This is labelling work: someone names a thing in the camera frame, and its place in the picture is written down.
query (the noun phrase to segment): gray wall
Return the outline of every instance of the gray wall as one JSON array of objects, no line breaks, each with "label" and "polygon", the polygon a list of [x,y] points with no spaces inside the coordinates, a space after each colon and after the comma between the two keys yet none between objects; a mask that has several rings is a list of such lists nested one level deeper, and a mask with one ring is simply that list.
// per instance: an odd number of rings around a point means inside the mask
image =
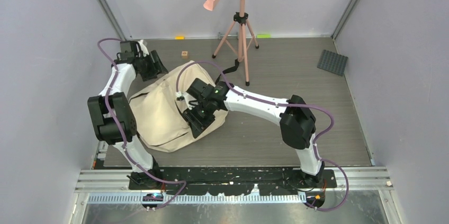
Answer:
[{"label": "gray wall", "polygon": [[[218,32],[226,32],[239,8],[239,0],[221,0],[213,12],[203,8],[205,0],[107,2],[126,36],[136,39],[215,37]],[[349,0],[247,0],[246,11],[256,34],[330,36],[348,3]]]},{"label": "gray wall", "polygon": [[[64,223],[97,144],[87,98],[115,37],[96,0],[1,0],[0,223]],[[108,45],[116,51],[118,45]]]},{"label": "gray wall", "polygon": [[409,223],[447,223],[448,12],[448,0],[360,0],[337,39],[363,130]]}]

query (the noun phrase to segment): cable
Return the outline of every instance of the cable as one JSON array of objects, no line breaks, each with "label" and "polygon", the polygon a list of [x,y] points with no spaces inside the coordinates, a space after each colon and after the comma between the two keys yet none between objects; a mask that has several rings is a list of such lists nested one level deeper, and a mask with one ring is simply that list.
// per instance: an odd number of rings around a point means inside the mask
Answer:
[{"label": "cable", "polygon": [[[221,69],[220,66],[218,66],[217,64],[215,64],[214,62],[211,62],[211,61],[194,61],[194,62],[192,62],[192,63],[190,63],[190,64],[187,64],[184,68],[182,68],[181,71],[180,71],[179,74],[178,74],[177,79],[176,79],[176,92],[179,92],[179,79],[181,78],[181,74],[182,74],[187,68],[189,68],[190,66],[195,65],[195,64],[210,64],[210,65],[214,66],[214,67],[215,67],[216,69],[218,69],[218,71],[220,72],[221,76],[223,77],[224,82],[225,82],[226,85],[229,87],[229,89],[230,89],[231,91],[235,92],[237,95],[243,96],[243,93],[237,91],[236,89],[234,89],[233,86],[231,86],[231,84],[230,84],[230,82],[228,81],[226,75],[223,73],[223,69]],[[325,134],[326,132],[328,132],[329,130],[331,130],[331,128],[334,126],[334,123],[335,123],[335,121],[334,121],[334,116],[333,116],[329,111],[327,111],[327,110],[325,110],[325,109],[323,109],[323,108],[321,108],[321,107],[319,107],[319,106],[315,106],[315,105],[309,105],[309,104],[293,104],[293,103],[287,103],[287,104],[285,104],[285,103],[275,103],[275,102],[272,102],[272,101],[262,100],[261,98],[257,98],[257,97],[250,96],[250,95],[245,95],[245,97],[246,97],[246,98],[249,98],[249,99],[251,99],[251,100],[259,101],[259,102],[262,102],[262,103],[265,103],[265,104],[269,104],[269,105],[273,105],[273,106],[306,107],[306,108],[309,108],[309,109],[315,109],[315,110],[321,111],[321,112],[323,112],[323,113],[325,113],[326,115],[329,116],[329,118],[330,118],[330,125],[329,125],[325,130],[323,130],[322,132],[318,133],[318,134],[315,136],[314,140],[312,141],[313,152],[314,152],[315,157],[316,157],[316,159],[317,159],[318,161],[331,163],[331,164],[333,164],[334,166],[336,166],[338,169],[340,169],[340,171],[343,173],[343,176],[345,177],[345,181],[346,181],[346,193],[345,193],[345,197],[343,198],[343,200],[341,201],[341,203],[338,204],[336,207],[332,207],[332,208],[316,208],[316,210],[326,212],[326,211],[333,211],[333,210],[336,210],[336,209],[340,208],[340,207],[346,202],[347,197],[348,197],[348,193],[349,193],[349,182],[348,182],[348,177],[347,177],[345,171],[342,169],[342,167],[340,167],[338,164],[336,164],[335,162],[333,162],[333,161],[331,161],[331,160],[329,160],[329,159],[322,159],[322,158],[318,155],[318,149],[317,149],[317,144],[316,144],[318,138],[320,138],[323,134]]]},{"label": "cable", "polygon": [[107,91],[106,91],[106,94],[105,94],[105,97],[104,97],[104,102],[105,102],[105,104],[106,104],[107,110],[109,111],[109,114],[111,115],[112,119],[114,120],[115,124],[117,125],[117,128],[118,128],[119,131],[120,131],[120,135],[122,136],[122,139],[123,139],[123,150],[124,150],[124,153],[125,153],[127,159],[128,159],[131,163],[133,163],[134,165],[136,165],[140,170],[142,170],[142,171],[143,171],[146,175],[148,175],[151,179],[153,179],[153,180],[155,180],[155,181],[158,181],[158,182],[161,182],[161,183],[166,183],[166,184],[182,184],[181,188],[175,193],[175,195],[173,195],[173,197],[172,197],[171,199],[169,199],[167,202],[165,202],[165,203],[159,205],[159,206],[156,207],[154,210],[164,208],[164,207],[167,206],[172,200],[174,200],[175,197],[177,197],[177,196],[181,193],[181,191],[186,187],[187,182],[186,182],[186,181],[166,181],[166,180],[159,179],[159,178],[153,176],[152,174],[150,174],[150,173],[149,173],[147,170],[145,170],[140,164],[136,163],[136,162],[131,158],[131,156],[129,155],[129,153],[128,153],[128,151],[127,151],[127,148],[126,148],[126,146],[127,146],[127,140],[126,140],[125,131],[123,130],[122,125],[120,124],[119,119],[117,118],[117,116],[115,115],[115,113],[113,112],[113,110],[112,110],[112,108],[111,108],[111,105],[109,104],[109,93],[111,92],[112,86],[114,85],[115,80],[117,79],[117,77],[118,77],[118,75],[119,75],[119,68],[117,67],[117,64],[115,64],[114,60],[112,60],[112,58],[109,57],[109,56],[106,54],[106,52],[103,50],[103,48],[102,48],[101,45],[100,45],[103,41],[106,41],[106,40],[116,40],[116,41],[122,41],[122,40],[121,40],[121,39],[117,39],[117,38],[105,38],[105,39],[102,39],[102,40],[98,41],[97,46],[98,46],[99,50],[101,51],[101,53],[103,53],[103,55],[109,60],[109,62],[110,62],[110,63],[112,64],[112,66],[115,68],[115,73],[114,73],[114,76],[113,76],[113,78],[112,78],[112,80],[111,80],[111,83],[109,84],[108,89],[107,89]]}]

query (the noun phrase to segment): black strap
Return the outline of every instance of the black strap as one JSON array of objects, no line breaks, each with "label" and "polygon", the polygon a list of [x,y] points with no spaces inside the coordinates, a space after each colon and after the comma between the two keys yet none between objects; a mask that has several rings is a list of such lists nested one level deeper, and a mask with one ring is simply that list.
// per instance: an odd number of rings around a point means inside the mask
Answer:
[{"label": "black strap", "polygon": [[[231,72],[237,71],[239,65],[240,65],[240,63],[239,63],[238,59],[236,59],[234,61],[234,66],[229,67],[229,68],[223,70],[223,74],[227,74],[227,73],[231,73]],[[218,81],[220,81],[220,77],[221,77],[221,74],[218,75],[217,80],[215,80],[215,84],[217,84]]]}]

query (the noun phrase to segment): gray wooden floor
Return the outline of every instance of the gray wooden floor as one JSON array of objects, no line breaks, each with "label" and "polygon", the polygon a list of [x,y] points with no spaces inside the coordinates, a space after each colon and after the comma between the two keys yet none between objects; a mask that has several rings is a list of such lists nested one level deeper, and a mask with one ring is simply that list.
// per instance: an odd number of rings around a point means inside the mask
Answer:
[{"label": "gray wooden floor", "polygon": [[[237,40],[230,40],[237,45]],[[171,70],[186,60],[181,51],[188,51],[190,60],[212,60],[219,40],[149,40],[149,50],[156,49],[165,67]],[[334,128],[318,140],[321,157],[343,166],[368,166],[370,159],[365,147],[357,114],[345,78],[317,68],[323,49],[336,51],[330,38],[259,39],[259,49],[248,50],[250,86],[245,86],[244,64],[228,74],[229,80],[251,92],[278,98],[292,94],[306,103],[316,104],[335,116]],[[236,55],[224,45],[214,60],[222,68],[234,65]],[[218,72],[203,66],[212,78]],[[136,79],[130,94],[151,84]],[[329,118],[313,111],[317,131],[329,125]],[[240,112],[229,112],[222,127],[203,139],[174,153],[148,149],[160,166],[297,166],[295,151],[281,139],[275,124]],[[128,166],[128,162],[113,147],[106,154],[105,166]]]}]

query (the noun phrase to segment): tripod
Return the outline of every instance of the tripod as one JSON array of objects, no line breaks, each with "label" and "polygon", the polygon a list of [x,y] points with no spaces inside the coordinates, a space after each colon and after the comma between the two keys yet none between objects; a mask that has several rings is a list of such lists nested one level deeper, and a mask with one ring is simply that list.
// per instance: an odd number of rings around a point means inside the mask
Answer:
[{"label": "tripod", "polygon": [[[226,39],[236,23],[239,24],[238,52],[236,52],[234,47],[232,47],[232,45]],[[251,40],[248,44],[246,43],[246,26],[248,26],[248,30],[251,33]],[[245,61],[245,80],[246,80],[245,84],[246,84],[246,86],[249,86],[248,54],[247,54],[247,52],[248,52],[249,45],[251,45],[251,42],[253,40],[256,45],[256,49],[258,49],[259,44],[257,43],[256,36],[254,35],[253,29],[251,28],[251,25],[249,24],[248,13],[245,13],[245,0],[240,0],[240,11],[235,13],[234,21],[231,23],[231,26],[228,28],[228,30],[224,34],[223,39],[221,39],[220,44],[218,44],[218,47],[215,50],[215,52],[212,54],[212,58],[217,57],[218,51],[220,50],[223,43],[226,42],[226,44],[228,44],[228,46],[231,48],[231,50],[237,55],[237,61],[238,62],[242,62],[243,60]]]}]

